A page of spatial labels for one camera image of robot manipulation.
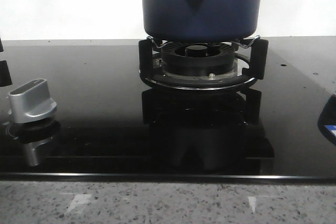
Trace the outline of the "blue white stove sticker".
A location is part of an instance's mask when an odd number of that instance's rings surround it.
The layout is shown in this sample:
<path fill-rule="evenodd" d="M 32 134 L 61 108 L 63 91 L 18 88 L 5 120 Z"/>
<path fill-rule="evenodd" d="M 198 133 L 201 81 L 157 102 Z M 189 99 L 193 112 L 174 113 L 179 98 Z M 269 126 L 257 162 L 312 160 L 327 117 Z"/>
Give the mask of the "blue white stove sticker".
<path fill-rule="evenodd" d="M 333 137 L 336 137 L 336 125 L 325 125 L 324 127 Z"/>

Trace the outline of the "blue cooking pot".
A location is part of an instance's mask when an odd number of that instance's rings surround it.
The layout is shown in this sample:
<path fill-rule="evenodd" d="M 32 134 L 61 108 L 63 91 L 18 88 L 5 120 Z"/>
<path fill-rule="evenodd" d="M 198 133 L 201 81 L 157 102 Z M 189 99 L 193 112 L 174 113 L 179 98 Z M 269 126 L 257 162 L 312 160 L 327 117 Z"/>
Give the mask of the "blue cooking pot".
<path fill-rule="evenodd" d="M 142 0 L 145 32 L 161 40 L 222 42 L 257 28 L 260 0 Z"/>

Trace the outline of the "black pan support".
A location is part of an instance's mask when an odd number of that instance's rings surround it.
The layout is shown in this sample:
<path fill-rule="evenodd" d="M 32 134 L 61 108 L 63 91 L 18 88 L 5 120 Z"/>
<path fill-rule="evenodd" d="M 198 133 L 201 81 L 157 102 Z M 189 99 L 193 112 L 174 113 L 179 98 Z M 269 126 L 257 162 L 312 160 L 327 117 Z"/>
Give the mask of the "black pan support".
<path fill-rule="evenodd" d="M 233 69 L 227 73 L 183 76 L 165 71 L 162 67 L 161 49 L 154 48 L 148 39 L 141 40 L 139 41 L 140 78 L 151 87 L 171 90 L 202 92 L 243 89 L 264 78 L 268 45 L 267 40 L 258 39 L 247 49 L 234 48 Z"/>
<path fill-rule="evenodd" d="M 6 60 L 0 61 L 0 86 L 6 87 L 12 85 L 12 79 Z"/>

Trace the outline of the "right black pan support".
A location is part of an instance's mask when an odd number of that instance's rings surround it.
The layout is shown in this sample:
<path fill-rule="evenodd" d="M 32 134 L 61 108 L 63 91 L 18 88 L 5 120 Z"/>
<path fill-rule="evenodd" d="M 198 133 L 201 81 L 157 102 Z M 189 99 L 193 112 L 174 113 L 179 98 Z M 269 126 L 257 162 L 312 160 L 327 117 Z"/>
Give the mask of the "right black pan support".
<path fill-rule="evenodd" d="M 258 39 L 247 49 L 234 48 L 233 69 L 227 73 L 183 76 L 165 71 L 162 67 L 161 49 L 154 48 L 148 39 L 141 40 L 139 41 L 140 78 L 151 87 L 171 90 L 202 92 L 243 89 L 264 78 L 268 45 L 267 40 Z"/>

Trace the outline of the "silver stove knob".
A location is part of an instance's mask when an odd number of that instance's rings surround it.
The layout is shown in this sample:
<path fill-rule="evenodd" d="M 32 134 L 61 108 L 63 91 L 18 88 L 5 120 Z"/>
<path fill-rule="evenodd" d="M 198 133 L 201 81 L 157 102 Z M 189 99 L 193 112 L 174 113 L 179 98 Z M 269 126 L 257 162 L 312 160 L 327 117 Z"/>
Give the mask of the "silver stove knob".
<path fill-rule="evenodd" d="M 57 103 L 51 98 L 46 79 L 31 80 L 8 93 L 9 115 L 14 123 L 29 123 L 52 116 Z"/>

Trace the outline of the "black glass gas stove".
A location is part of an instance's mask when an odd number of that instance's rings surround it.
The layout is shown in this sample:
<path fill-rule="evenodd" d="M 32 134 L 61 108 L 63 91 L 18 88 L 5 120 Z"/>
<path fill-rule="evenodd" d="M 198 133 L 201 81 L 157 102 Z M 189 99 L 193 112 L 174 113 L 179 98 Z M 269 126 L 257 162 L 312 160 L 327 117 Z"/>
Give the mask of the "black glass gas stove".
<path fill-rule="evenodd" d="M 335 183 L 335 93 L 317 84 L 334 37 L 270 37 L 265 78 L 244 91 L 153 90 L 135 40 L 6 41 L 1 179 Z M 46 79 L 56 112 L 14 123 L 8 93 Z"/>

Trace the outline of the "left black pan support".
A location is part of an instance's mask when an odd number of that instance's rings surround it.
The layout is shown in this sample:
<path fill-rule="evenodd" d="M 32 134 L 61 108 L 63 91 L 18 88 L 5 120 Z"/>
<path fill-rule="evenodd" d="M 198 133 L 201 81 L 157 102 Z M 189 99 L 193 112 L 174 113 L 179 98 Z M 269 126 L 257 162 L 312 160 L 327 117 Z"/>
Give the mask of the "left black pan support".
<path fill-rule="evenodd" d="M 6 87 L 12 85 L 12 79 L 6 60 L 0 61 L 0 86 Z"/>

